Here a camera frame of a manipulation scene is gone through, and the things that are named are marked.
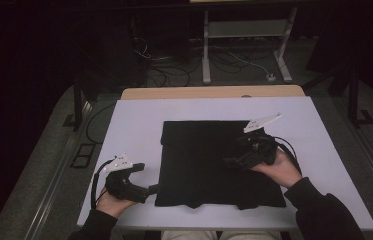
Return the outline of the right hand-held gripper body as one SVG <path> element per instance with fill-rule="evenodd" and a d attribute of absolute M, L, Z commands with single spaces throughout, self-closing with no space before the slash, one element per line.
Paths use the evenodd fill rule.
<path fill-rule="evenodd" d="M 262 118 L 251 119 L 244 127 L 243 133 L 253 134 L 255 142 L 252 146 L 239 146 L 237 159 L 242 169 L 251 169 L 262 162 L 271 165 L 275 161 L 278 144 L 275 138 L 267 134 L 264 127 L 282 117 L 281 113 Z"/>

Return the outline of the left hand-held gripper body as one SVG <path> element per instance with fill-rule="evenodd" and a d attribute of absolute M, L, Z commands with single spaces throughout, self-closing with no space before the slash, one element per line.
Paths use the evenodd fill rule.
<path fill-rule="evenodd" d="M 149 197 L 147 188 L 134 185 L 129 180 L 132 173 L 128 173 L 127 169 L 133 164 L 135 163 L 125 153 L 110 160 L 103 168 L 103 171 L 107 173 L 105 188 L 110 195 L 119 200 L 144 203 Z"/>

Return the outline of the black tank top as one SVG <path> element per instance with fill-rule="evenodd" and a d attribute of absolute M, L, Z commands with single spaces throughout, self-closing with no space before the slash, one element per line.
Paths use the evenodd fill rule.
<path fill-rule="evenodd" d="M 266 175 L 228 166 L 224 159 L 243 135 L 244 121 L 166 121 L 161 137 L 155 205 L 284 207 L 280 186 Z"/>

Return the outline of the white table cover sheet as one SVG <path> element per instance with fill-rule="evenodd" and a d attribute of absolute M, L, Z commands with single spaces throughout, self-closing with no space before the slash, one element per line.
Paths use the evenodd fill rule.
<path fill-rule="evenodd" d="M 309 97 L 251 97 L 120 100 L 116 103 L 97 163 L 126 153 L 145 170 L 131 175 L 140 186 L 158 181 L 163 123 L 169 120 L 250 120 L 279 115 L 265 131 L 292 144 L 303 174 L 322 193 L 335 195 L 359 227 L 373 230 L 373 220 L 345 169 Z M 119 229 L 292 230 L 296 209 L 230 205 L 157 207 L 155 198 L 126 210 Z"/>

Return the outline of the grey metal desk frame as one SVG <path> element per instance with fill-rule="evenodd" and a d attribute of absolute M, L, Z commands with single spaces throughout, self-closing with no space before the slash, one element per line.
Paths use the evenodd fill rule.
<path fill-rule="evenodd" d="M 286 50 L 298 8 L 293 7 L 286 19 L 249 20 L 249 21 L 210 21 L 209 12 L 204 12 L 203 26 L 203 56 L 202 76 L 203 84 L 211 84 L 211 70 L 209 61 L 209 40 L 217 38 L 242 37 L 280 37 L 279 48 L 273 52 L 278 70 L 283 81 L 292 82 L 292 76 L 286 65 L 283 55 Z"/>

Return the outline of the person's right hand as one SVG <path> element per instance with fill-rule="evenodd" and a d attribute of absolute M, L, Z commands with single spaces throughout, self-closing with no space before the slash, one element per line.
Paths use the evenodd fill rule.
<path fill-rule="evenodd" d="M 285 188 L 292 187 L 302 179 L 302 174 L 281 149 L 276 150 L 276 157 L 273 164 L 267 165 L 266 163 L 261 163 L 252 167 L 252 170 L 265 174 L 278 185 Z"/>

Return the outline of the black metal stand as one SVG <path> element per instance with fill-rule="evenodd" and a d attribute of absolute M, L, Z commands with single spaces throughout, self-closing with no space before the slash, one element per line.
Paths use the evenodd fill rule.
<path fill-rule="evenodd" d="M 362 125 L 373 125 L 373 118 L 367 110 L 358 108 L 359 79 L 354 67 L 350 70 L 348 91 L 348 118 L 352 125 L 360 129 Z"/>
<path fill-rule="evenodd" d="M 93 84 L 88 72 L 76 76 L 73 84 L 74 113 L 68 115 L 64 127 L 72 127 L 77 131 L 83 121 L 83 108 L 87 101 L 93 99 Z"/>

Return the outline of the person's left hand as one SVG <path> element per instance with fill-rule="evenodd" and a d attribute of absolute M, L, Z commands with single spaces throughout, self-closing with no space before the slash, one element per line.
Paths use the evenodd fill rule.
<path fill-rule="evenodd" d="M 107 190 L 103 188 L 100 197 L 97 199 L 96 209 L 114 218 L 119 218 L 124 211 L 133 205 L 135 205 L 135 202 L 130 200 L 119 200 L 110 195 Z"/>

